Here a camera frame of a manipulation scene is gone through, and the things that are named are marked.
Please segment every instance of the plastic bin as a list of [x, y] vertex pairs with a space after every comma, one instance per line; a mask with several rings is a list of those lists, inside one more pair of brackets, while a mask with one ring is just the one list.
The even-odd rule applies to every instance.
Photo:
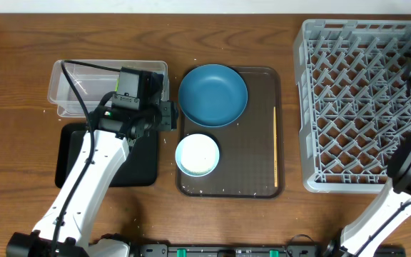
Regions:
[[[129, 61], [129, 60], [75, 60], [90, 64], [120, 69], [122, 66], [144, 71], [154, 71], [157, 74], [163, 74], [163, 101], [169, 100], [169, 79], [168, 65], [164, 61]], [[94, 110], [103, 95], [109, 91], [115, 91], [118, 73], [95, 69], [77, 64], [65, 64], [66, 69], [70, 72], [70, 77], [74, 82], [80, 96], [85, 102], [88, 111]], [[77, 101], [66, 77], [61, 70], [60, 61], [56, 61], [51, 73], [49, 102], [58, 105], [58, 115], [64, 118], [84, 117], [82, 108]]]
[[411, 21], [307, 20], [293, 48], [304, 186], [380, 192], [411, 132]]

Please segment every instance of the white wall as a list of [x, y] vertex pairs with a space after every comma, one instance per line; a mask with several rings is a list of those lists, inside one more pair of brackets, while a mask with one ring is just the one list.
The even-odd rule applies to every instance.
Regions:
[[411, 0], [0, 0], [0, 13], [411, 14]]

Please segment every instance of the gray dish rack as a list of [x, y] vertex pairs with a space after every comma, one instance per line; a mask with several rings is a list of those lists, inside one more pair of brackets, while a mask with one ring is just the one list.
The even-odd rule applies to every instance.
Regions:
[[304, 187], [380, 192], [411, 132], [411, 21], [307, 20], [293, 51]]

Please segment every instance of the wood grain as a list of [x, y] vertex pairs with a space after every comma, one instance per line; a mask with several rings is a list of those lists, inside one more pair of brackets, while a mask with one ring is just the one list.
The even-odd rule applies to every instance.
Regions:
[[[58, 59], [163, 60], [173, 100], [182, 75], [194, 65], [269, 66], [281, 80], [285, 191], [280, 197], [183, 196], [174, 182], [178, 132], [162, 133], [157, 181], [109, 189], [92, 238], [119, 232], [145, 243], [267, 246], [305, 233], [327, 243], [374, 196], [314, 194], [302, 184], [292, 47], [304, 20], [325, 18], [411, 16], [0, 14], [0, 256], [12, 233], [29, 233], [59, 192], [54, 185], [59, 136], [73, 120], [60, 119], [46, 99]], [[411, 256], [411, 218], [386, 243], [402, 244]]]

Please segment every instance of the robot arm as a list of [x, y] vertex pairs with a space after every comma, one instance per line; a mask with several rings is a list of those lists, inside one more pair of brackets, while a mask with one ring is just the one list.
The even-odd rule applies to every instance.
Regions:
[[[175, 130], [178, 111], [173, 102], [161, 100], [164, 94], [162, 75], [125, 67], [117, 70], [77, 61], [67, 62], [120, 72], [117, 89], [104, 95], [98, 107], [87, 117], [87, 125], [93, 131], [94, 148], [91, 149], [93, 144], [88, 132], [56, 200], [34, 226], [31, 235], [15, 233], [12, 236], [6, 255], [128, 256], [128, 244], [120, 241], [103, 239], [88, 247], [96, 214], [112, 178], [130, 156], [137, 139], [150, 130]], [[62, 69], [74, 90], [64, 63]], [[111, 108], [106, 106], [110, 99]], [[90, 151], [94, 151], [91, 162], [88, 161]], [[63, 206], [66, 208], [64, 212], [61, 211]]]
[[[411, 78], [408, 88], [411, 93]], [[411, 216], [411, 134], [393, 154], [383, 190], [340, 236], [344, 256], [373, 256], [377, 247]]]
[[[58, 239], [58, 242], [63, 243], [67, 238], [73, 238], [76, 246], [82, 247], [85, 251], [88, 249], [91, 229], [104, 195], [118, 168], [129, 154], [127, 140], [116, 138], [115, 133], [97, 130], [94, 131], [94, 136], [96, 150], [93, 162], [66, 209]], [[44, 217], [34, 226], [33, 231], [40, 231], [40, 238], [53, 239], [56, 218], [88, 158], [89, 151], [90, 135], [87, 132], [83, 137], [80, 155], [59, 195]]]

